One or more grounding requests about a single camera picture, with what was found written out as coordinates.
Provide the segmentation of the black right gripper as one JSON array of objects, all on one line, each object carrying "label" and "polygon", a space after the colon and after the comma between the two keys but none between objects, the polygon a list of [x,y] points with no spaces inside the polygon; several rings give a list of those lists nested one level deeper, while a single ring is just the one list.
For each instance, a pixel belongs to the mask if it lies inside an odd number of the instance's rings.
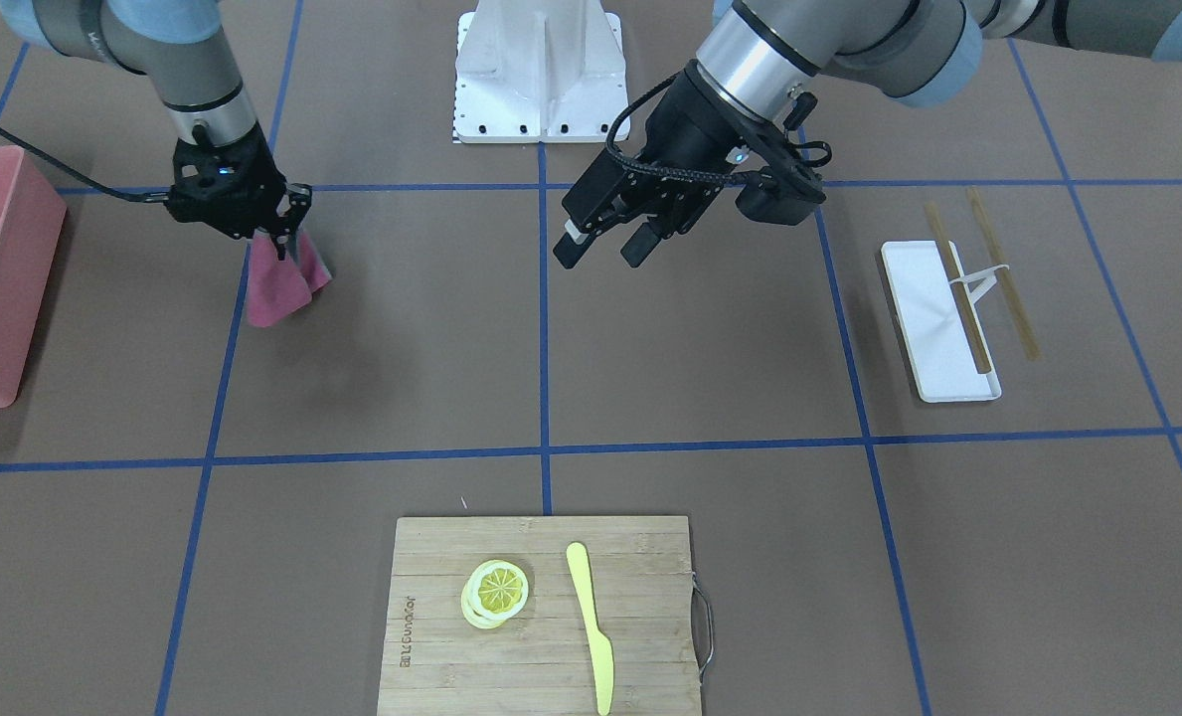
[{"label": "black right gripper", "polygon": [[[269,262],[299,262],[298,242],[313,203],[313,187],[290,183],[278,173],[260,126],[222,148],[178,139],[173,150],[174,182],[165,209],[180,223],[203,223],[229,239],[262,232]],[[286,200],[282,233],[278,207]]]}]

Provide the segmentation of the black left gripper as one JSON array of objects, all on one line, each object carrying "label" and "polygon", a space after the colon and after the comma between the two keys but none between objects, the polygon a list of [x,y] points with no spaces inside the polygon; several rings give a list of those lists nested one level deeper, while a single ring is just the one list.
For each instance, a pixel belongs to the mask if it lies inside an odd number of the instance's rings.
[{"label": "black left gripper", "polygon": [[741,113],[717,96],[699,64],[669,77],[623,110],[617,130],[647,99],[660,100],[645,122],[645,142],[628,155],[610,137],[564,198],[565,230],[553,247],[556,262],[572,271],[595,237],[644,219],[619,254],[637,269],[660,245],[691,230],[719,194],[740,193],[756,169],[787,169],[801,158],[790,132],[801,125],[801,95],[787,96],[784,125]]}]

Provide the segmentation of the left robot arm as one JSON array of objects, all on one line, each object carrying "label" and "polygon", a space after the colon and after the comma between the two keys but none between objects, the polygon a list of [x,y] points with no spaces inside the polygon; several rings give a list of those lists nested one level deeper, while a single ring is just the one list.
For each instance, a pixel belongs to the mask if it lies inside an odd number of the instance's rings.
[{"label": "left robot arm", "polygon": [[989,38],[1182,63],[1182,1],[719,1],[686,67],[632,100],[563,198],[565,269],[613,228],[632,267],[691,230],[722,193],[764,224],[795,226],[825,203],[827,142],[798,139],[827,76],[905,108],[952,99]]}]

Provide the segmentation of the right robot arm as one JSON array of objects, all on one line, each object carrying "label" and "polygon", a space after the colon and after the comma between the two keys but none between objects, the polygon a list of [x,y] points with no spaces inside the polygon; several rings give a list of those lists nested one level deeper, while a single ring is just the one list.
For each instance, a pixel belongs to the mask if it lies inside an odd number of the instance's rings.
[{"label": "right robot arm", "polygon": [[312,190],[278,171],[215,1],[1,1],[0,14],[27,44],[149,78],[178,139],[173,185],[141,203],[296,258]]}]

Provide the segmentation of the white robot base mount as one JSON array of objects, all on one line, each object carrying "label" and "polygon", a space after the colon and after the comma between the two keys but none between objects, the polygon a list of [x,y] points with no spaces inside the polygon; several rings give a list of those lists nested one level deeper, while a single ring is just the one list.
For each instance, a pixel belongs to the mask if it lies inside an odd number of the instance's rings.
[{"label": "white robot base mount", "polygon": [[481,1],[457,19],[453,139],[602,144],[628,104],[621,31],[599,1]]}]

